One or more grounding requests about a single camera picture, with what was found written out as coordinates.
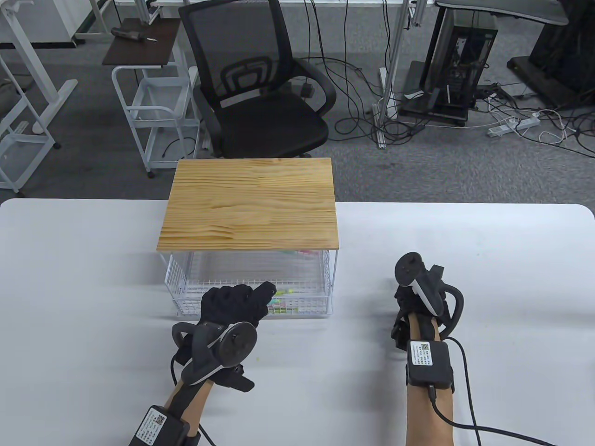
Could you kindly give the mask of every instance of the chair backrest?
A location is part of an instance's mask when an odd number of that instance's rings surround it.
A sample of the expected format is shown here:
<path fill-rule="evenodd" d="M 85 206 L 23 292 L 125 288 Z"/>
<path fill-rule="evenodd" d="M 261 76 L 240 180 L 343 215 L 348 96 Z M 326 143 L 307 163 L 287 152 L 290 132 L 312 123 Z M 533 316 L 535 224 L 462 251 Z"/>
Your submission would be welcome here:
<path fill-rule="evenodd" d="M 211 107 L 291 77 L 292 49 L 278 0 L 206 0 L 180 8 L 180 17 Z"/>

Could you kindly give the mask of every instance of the office chair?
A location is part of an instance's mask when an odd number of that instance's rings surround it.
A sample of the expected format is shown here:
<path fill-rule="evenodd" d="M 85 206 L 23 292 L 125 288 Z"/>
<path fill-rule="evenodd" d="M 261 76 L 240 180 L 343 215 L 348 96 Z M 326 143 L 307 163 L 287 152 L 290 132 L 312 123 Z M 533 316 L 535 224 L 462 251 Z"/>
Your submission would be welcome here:
<path fill-rule="evenodd" d="M 293 58 L 278 0 L 206 0 L 180 8 L 180 17 L 201 78 L 194 98 L 215 156 L 289 158 L 324 144 L 322 116 L 337 93 L 321 71 Z M 326 100 L 318 110 L 280 90 L 298 76 L 322 87 Z M 239 95 L 252 97 L 238 102 Z"/>

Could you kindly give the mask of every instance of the chair seat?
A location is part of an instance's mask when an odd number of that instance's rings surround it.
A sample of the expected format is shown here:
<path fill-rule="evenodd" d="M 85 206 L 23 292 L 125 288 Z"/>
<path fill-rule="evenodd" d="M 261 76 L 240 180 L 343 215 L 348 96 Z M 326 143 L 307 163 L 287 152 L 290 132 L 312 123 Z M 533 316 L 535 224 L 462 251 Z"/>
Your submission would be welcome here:
<path fill-rule="evenodd" d="M 215 110 L 225 158 L 287 158 L 324 144 L 328 127 L 291 93 L 273 92 Z"/>

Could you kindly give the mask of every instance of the wooden board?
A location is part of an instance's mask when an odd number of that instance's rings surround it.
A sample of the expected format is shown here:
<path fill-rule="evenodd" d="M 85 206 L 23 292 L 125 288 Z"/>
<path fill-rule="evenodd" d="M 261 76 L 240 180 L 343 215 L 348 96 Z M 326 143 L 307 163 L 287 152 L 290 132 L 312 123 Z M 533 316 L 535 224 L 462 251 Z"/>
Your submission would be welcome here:
<path fill-rule="evenodd" d="M 330 158 L 178 162 L 158 251 L 338 248 Z"/>

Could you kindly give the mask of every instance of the white wire basket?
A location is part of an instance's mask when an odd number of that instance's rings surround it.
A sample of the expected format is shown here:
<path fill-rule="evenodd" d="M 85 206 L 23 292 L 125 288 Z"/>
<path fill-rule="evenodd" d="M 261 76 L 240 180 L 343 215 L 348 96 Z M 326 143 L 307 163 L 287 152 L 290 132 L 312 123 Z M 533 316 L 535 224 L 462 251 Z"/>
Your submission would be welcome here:
<path fill-rule="evenodd" d="M 332 311 L 337 251 L 200 251 L 173 253 L 165 284 L 178 316 L 198 318 L 212 287 L 264 281 L 277 287 L 269 317 L 325 317 Z"/>

